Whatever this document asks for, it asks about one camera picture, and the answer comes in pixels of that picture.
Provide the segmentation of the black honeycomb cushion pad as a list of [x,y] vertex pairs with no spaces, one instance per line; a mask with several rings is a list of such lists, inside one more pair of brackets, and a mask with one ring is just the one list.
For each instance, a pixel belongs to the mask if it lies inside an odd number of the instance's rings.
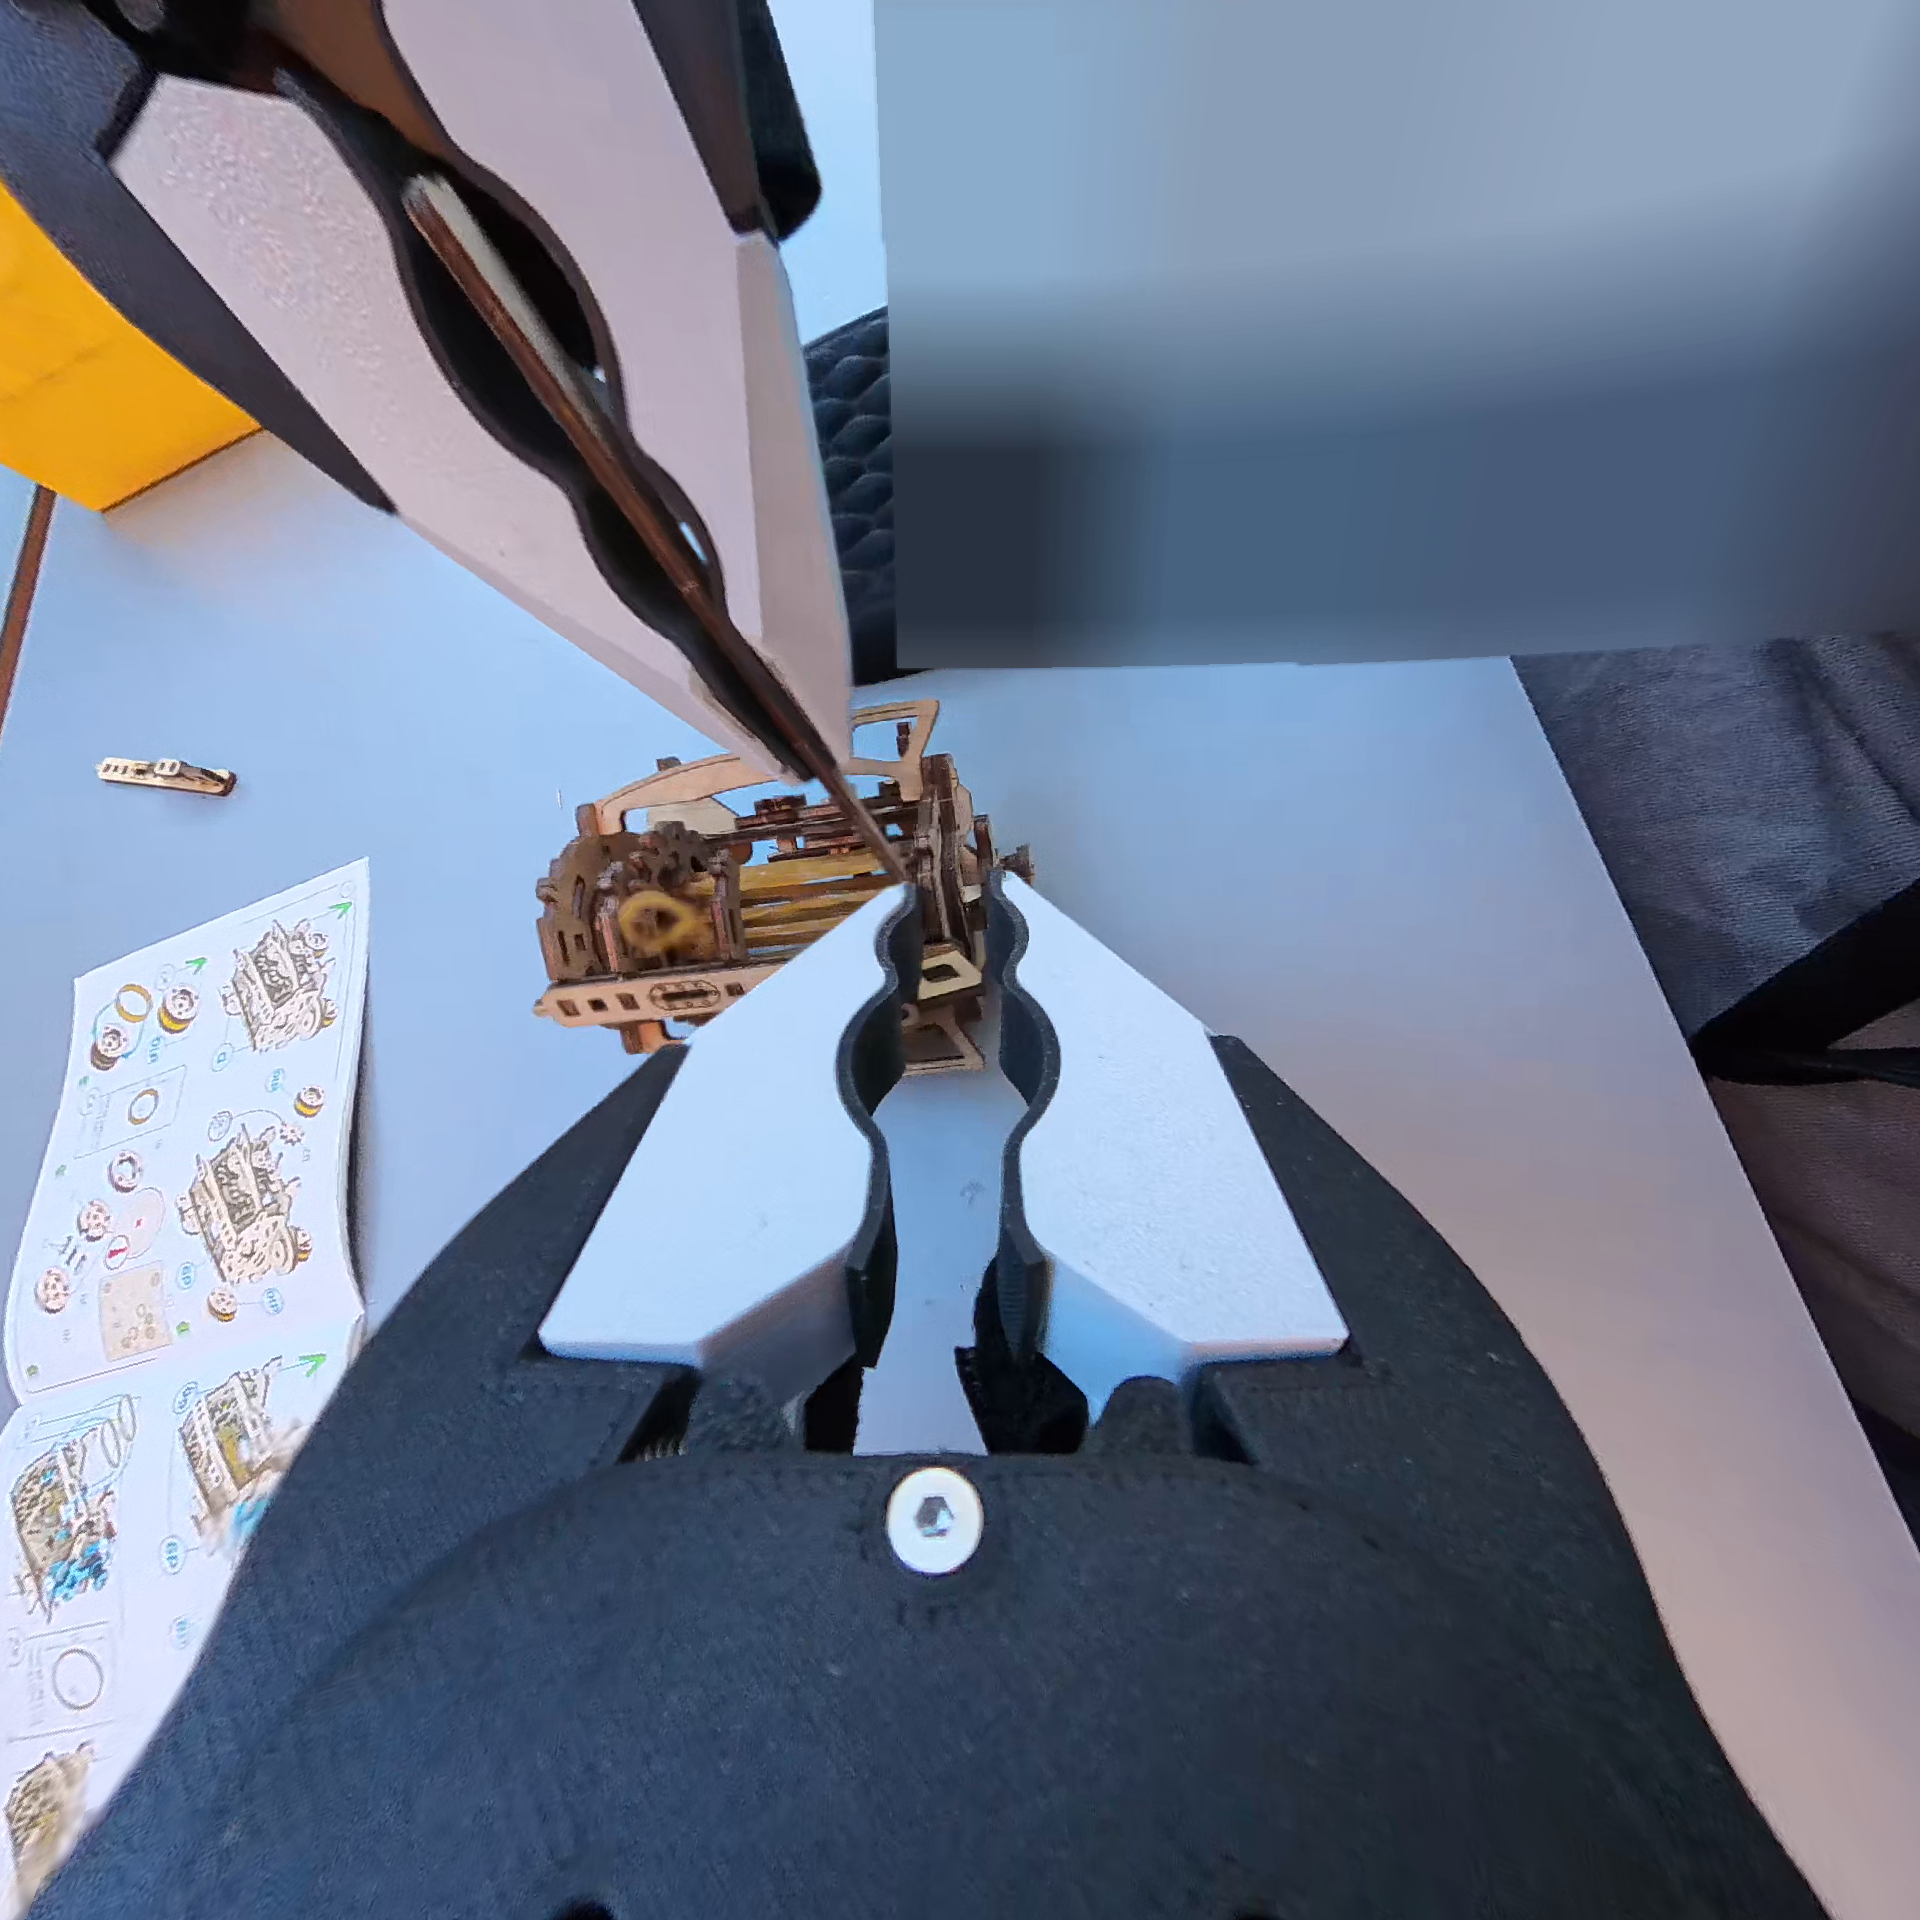
[[803,346],[831,527],[853,629],[853,686],[895,679],[900,594],[892,527],[890,307]]

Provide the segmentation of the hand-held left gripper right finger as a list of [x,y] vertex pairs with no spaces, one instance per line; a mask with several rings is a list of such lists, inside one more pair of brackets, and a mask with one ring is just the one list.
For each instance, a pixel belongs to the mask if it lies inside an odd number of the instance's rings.
[[1333,1356],[1348,1327],[1209,1030],[1019,876],[993,876],[1003,1153],[996,1302],[1085,1393]]

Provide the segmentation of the black chair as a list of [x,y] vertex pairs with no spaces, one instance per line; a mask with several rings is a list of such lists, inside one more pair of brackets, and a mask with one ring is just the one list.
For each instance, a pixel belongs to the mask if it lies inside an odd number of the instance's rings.
[[1916,1001],[1916,923],[1866,919],[1700,1030],[1705,1079],[1756,1088],[1916,1092],[1916,1046],[1844,1046]]

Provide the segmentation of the printed instruction sheet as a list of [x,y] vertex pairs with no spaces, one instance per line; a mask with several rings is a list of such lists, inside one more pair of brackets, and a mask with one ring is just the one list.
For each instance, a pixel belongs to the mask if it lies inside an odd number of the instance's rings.
[[79,975],[3,1309],[3,1917],[175,1705],[353,1363],[368,862]]

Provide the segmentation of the dark grey cloth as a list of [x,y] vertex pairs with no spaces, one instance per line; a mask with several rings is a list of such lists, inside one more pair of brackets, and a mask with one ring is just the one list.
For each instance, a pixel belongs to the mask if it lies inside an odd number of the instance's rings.
[[1685,1036],[1916,883],[1916,638],[1516,671]]

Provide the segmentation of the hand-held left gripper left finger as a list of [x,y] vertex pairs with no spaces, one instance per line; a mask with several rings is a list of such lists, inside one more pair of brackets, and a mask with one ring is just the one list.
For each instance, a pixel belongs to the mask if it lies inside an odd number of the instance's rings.
[[919,890],[892,884],[678,1052],[545,1351],[766,1388],[880,1351],[895,1242],[877,1106],[919,966]]

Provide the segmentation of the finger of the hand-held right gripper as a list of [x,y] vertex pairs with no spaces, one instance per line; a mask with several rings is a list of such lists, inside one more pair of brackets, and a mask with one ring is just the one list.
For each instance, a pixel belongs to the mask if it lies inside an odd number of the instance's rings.
[[721,688],[634,522],[403,206],[442,178],[488,288],[581,375],[598,447],[821,739],[853,642],[791,285],[760,194],[732,4],[312,4],[312,115],[389,222],[463,447],[364,454],[478,577],[712,739],[770,739]]
[[[780,250],[734,234],[659,64],[429,64],[453,146],[545,222],[610,324],[622,406],[691,496],[743,632],[845,747],[845,607]],[[117,178],[399,519],[712,742],[756,753],[610,587],[571,502],[485,423],[403,285],[375,185],[315,109],[161,77]]]

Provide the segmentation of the wooden mechanical model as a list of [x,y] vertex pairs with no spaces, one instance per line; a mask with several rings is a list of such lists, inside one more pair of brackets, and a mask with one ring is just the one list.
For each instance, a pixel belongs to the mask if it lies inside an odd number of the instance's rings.
[[[988,879],[1037,879],[1030,847],[996,853],[953,756],[932,751],[937,698],[853,716],[845,774],[920,888],[925,959],[901,1009],[908,1075],[983,1068]],[[658,1052],[887,890],[890,876],[833,797],[774,791],[740,753],[659,769],[580,809],[537,893],[548,985],[537,1014],[616,1030]]]

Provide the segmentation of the yellow plastic bin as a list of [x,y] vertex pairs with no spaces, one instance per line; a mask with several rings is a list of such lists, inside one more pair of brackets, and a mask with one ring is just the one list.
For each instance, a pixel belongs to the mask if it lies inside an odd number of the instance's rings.
[[257,423],[130,326],[3,189],[3,465],[87,509]]

